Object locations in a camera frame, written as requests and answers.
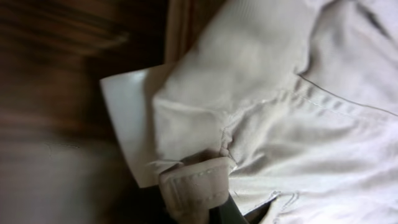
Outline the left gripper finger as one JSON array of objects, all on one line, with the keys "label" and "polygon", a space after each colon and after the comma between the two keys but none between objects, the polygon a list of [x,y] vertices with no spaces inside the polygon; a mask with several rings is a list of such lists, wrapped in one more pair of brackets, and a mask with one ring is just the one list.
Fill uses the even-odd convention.
[{"label": "left gripper finger", "polygon": [[248,224],[230,195],[224,204],[210,209],[209,215],[209,224]]}]

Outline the beige cotton shorts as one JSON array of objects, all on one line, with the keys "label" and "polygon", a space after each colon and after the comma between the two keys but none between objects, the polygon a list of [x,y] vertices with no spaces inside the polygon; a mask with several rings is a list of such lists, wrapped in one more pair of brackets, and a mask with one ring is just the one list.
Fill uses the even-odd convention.
[{"label": "beige cotton shorts", "polygon": [[178,223],[397,222],[396,1],[226,1],[153,107]]}]

